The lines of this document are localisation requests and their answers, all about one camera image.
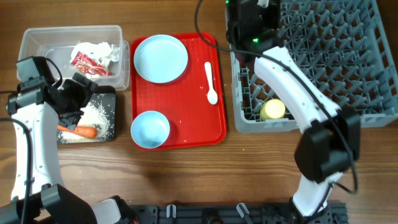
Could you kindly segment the white tissue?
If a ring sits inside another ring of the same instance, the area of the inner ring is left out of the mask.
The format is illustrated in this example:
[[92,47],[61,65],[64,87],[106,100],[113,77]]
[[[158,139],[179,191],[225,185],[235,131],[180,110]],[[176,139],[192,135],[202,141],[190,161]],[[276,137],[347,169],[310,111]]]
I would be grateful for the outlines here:
[[[118,64],[120,59],[120,47],[114,44],[109,44],[107,42],[102,42],[99,44],[92,44],[90,42],[82,42],[77,44],[71,53],[71,60],[75,58],[78,52],[82,52],[83,54],[87,54],[90,58],[95,59],[101,65],[107,66],[110,71],[110,66],[114,64]],[[89,75],[87,73],[83,73],[87,78],[101,78],[99,75]]]

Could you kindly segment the yellow plastic cup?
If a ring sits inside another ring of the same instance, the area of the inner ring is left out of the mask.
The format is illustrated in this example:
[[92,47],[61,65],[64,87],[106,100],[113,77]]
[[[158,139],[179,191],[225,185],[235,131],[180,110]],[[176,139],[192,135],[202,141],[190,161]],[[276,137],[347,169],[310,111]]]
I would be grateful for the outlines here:
[[262,120],[267,119],[281,119],[285,116],[286,107],[279,99],[272,99],[266,101],[260,110],[260,117]]

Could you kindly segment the large light blue plate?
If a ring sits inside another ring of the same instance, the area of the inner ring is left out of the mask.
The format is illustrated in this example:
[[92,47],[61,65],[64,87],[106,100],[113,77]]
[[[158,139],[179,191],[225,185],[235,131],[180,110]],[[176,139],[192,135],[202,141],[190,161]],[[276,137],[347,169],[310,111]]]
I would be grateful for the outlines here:
[[136,72],[146,81],[163,84],[174,81],[188,65],[188,52],[171,35],[153,35],[143,40],[134,52]]

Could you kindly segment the small light blue bowl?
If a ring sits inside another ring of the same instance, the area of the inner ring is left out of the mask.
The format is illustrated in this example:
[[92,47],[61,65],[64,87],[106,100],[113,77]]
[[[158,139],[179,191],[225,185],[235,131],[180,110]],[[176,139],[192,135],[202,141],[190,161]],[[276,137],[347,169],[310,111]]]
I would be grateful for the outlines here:
[[144,149],[155,149],[169,138],[170,123],[158,111],[145,111],[131,124],[131,137],[135,144]]

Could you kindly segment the red snack wrapper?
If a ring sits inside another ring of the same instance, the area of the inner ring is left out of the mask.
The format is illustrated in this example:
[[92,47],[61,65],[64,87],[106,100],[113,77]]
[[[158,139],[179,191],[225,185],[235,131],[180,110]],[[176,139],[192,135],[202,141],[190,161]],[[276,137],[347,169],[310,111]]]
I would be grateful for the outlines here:
[[79,71],[89,75],[99,75],[107,77],[111,75],[107,66],[101,65],[95,59],[90,58],[87,54],[78,52],[71,64]]

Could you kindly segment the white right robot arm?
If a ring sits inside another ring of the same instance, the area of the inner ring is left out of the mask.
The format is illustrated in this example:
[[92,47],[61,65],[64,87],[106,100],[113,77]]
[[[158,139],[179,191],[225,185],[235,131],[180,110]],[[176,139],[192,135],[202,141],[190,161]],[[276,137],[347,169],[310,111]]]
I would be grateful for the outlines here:
[[277,35],[280,1],[227,1],[226,15],[230,49],[275,91],[302,133],[294,154],[302,177],[291,203],[308,223],[324,214],[344,171],[351,169],[358,184],[361,118],[325,96],[294,62]]

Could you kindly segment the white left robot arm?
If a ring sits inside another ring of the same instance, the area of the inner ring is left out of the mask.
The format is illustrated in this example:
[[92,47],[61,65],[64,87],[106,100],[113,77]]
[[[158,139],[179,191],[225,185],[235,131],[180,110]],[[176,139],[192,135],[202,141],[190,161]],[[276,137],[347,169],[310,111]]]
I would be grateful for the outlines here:
[[98,86],[79,73],[56,79],[51,63],[45,57],[16,63],[21,83],[9,92],[8,117],[1,121],[14,125],[17,169],[11,202],[1,207],[1,223],[37,223],[42,210],[49,212],[49,223],[117,223],[125,217],[119,198],[91,206],[63,185],[58,127],[77,127]]

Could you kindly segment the orange carrot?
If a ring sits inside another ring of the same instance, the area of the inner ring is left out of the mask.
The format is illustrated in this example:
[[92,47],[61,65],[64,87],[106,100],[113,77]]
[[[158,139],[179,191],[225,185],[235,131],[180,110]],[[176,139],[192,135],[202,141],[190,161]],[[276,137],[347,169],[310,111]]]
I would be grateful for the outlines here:
[[97,129],[89,126],[77,126],[74,130],[65,128],[61,125],[58,125],[59,131],[64,131],[68,133],[76,134],[77,136],[81,136],[87,139],[94,139],[97,136]]

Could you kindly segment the white plastic spoon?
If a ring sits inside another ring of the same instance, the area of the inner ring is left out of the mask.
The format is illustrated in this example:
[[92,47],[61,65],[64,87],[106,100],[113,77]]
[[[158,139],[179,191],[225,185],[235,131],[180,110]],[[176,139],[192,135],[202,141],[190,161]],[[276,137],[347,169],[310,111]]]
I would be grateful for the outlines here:
[[212,67],[210,62],[205,62],[205,73],[206,73],[206,79],[208,81],[208,93],[207,93],[207,99],[210,104],[215,105],[218,102],[218,95],[215,89],[213,88],[213,74],[212,74]]

